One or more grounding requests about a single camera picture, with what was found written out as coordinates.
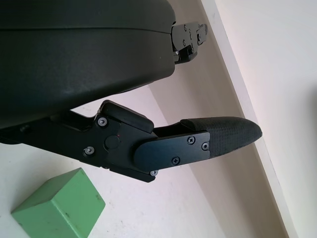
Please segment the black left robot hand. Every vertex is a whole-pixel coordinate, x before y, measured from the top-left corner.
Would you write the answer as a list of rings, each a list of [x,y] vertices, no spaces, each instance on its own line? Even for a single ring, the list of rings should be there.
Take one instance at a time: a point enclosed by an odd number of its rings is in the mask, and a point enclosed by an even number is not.
[[[257,141],[238,117],[155,127],[107,100],[173,74],[195,58],[206,24],[177,25],[166,0],[3,0],[0,141],[26,144],[144,182],[158,170]],[[93,117],[74,108],[104,99]]]

